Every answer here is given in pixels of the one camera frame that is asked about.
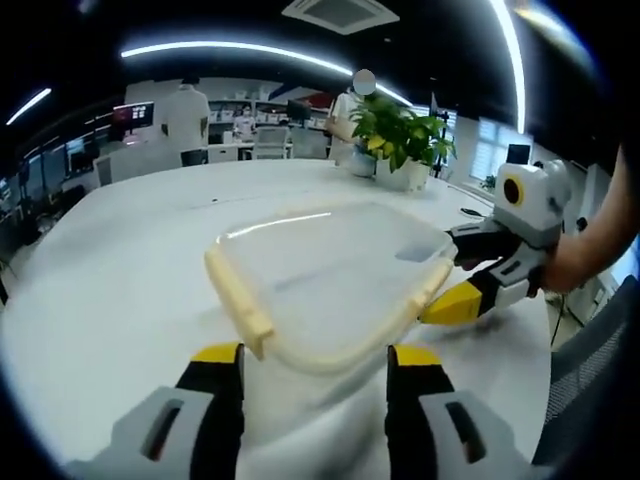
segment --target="computer monitor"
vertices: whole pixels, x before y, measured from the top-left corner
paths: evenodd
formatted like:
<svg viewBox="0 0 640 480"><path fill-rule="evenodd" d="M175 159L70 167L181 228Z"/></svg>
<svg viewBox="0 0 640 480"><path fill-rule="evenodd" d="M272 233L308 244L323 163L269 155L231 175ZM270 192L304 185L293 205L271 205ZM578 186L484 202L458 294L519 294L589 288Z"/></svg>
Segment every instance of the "computer monitor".
<svg viewBox="0 0 640 480"><path fill-rule="evenodd" d="M311 107L297 100L289 100L287 102L287 116L292 122L304 124L305 120L311 118Z"/></svg>
<svg viewBox="0 0 640 480"><path fill-rule="evenodd" d="M507 163L516 165L528 165L531 147L529 145L509 145L507 153Z"/></svg>
<svg viewBox="0 0 640 480"><path fill-rule="evenodd" d="M120 105L113 109L111 126L115 131L127 131L153 125L153 102Z"/></svg>

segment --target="beige container rim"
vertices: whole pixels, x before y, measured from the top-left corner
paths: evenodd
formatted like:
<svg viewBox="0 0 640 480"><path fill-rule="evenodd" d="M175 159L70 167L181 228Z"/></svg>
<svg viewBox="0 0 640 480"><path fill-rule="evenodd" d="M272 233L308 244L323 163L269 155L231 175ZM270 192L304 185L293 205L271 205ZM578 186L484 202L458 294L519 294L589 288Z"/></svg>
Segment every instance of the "beige container rim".
<svg viewBox="0 0 640 480"><path fill-rule="evenodd" d="M370 352L383 348L390 339L402 335L442 287L453 268L453 261L446 257L436 259L420 288L400 302L385 323L357 348L331 356L310 356L283 341L269 312L260 306L257 295L233 268L219 244L214 244L205 253L205 266L223 308L256 358L263 360L265 351L268 351L294 370L313 375L331 375L361 362Z"/></svg>

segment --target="human hand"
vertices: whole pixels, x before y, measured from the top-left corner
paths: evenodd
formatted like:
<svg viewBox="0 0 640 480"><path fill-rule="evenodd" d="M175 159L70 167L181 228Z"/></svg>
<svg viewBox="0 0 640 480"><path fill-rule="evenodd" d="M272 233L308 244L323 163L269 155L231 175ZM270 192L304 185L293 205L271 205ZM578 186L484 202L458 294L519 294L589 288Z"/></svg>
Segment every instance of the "human hand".
<svg viewBox="0 0 640 480"><path fill-rule="evenodd" d="M582 239L570 235L562 235L557 247L549 254L543 267L541 287L557 293L568 293L587 280L584 271ZM468 260L460 266L465 270L475 269L481 261Z"/></svg>

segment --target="green leaves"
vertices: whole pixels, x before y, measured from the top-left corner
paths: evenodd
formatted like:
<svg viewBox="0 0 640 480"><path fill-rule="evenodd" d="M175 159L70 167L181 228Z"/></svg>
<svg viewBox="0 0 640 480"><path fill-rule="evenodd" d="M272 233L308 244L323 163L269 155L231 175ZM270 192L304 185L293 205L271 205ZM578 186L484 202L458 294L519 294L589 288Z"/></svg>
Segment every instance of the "green leaves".
<svg viewBox="0 0 640 480"><path fill-rule="evenodd" d="M392 99L381 95L365 97L351 115L357 123L354 136L364 138L365 145L380 137L385 140L369 143L369 153L384 152L391 171L401 168L407 158L431 166L437 157L457 156L452 141L442 138L445 122L438 117L421 117Z"/></svg>

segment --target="curved led light strip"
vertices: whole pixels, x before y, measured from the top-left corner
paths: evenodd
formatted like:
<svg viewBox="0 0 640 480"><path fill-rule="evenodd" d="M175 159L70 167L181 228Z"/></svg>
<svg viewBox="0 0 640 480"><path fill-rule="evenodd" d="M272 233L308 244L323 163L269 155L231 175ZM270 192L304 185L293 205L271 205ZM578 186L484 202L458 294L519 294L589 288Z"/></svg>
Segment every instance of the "curved led light strip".
<svg viewBox="0 0 640 480"><path fill-rule="evenodd" d="M14 113L13 116L7 121L7 125L11 125L13 122L16 121L16 119L20 115L22 115L24 112L29 110L31 107L33 107L36 103L41 101L44 97L46 97L50 93L51 93L51 89L50 88L45 88L44 90L42 90L35 97L33 97L31 100L29 100L27 103L25 103L22 107L20 107L20 110L18 110L16 113Z"/></svg>
<svg viewBox="0 0 640 480"><path fill-rule="evenodd" d="M489 0L489 3L496 12L502 33L507 41L511 65L513 66L513 77L516 84L516 101L518 105L518 133L524 134L524 124L526 115L526 103L524 92L524 67L522 66L522 55L516 29L513 26L511 15L505 5L505 0Z"/></svg>
<svg viewBox="0 0 640 480"><path fill-rule="evenodd" d="M256 45L252 43L239 43L239 42L217 42L217 41L197 41L197 42L174 42L174 43L162 43L160 45L151 45L148 47L134 48L133 50L125 50L120 53L122 58L133 57L135 55L142 55L144 53L160 52L162 50L173 50L176 48L240 48L244 50L254 50L258 52L274 53L276 55L282 55L284 57L295 58L302 60L303 62L313 63L320 67L333 70L334 72L341 73L347 77L351 77L353 72L348 68L341 67L335 63L320 60L319 58L310 57L301 53L292 52L290 50L283 50L282 48L268 47L266 45ZM413 104L406 98L398 95L393 90L388 89L384 85L377 83L376 87L391 98L395 98L401 103L404 103L408 107L412 107Z"/></svg>

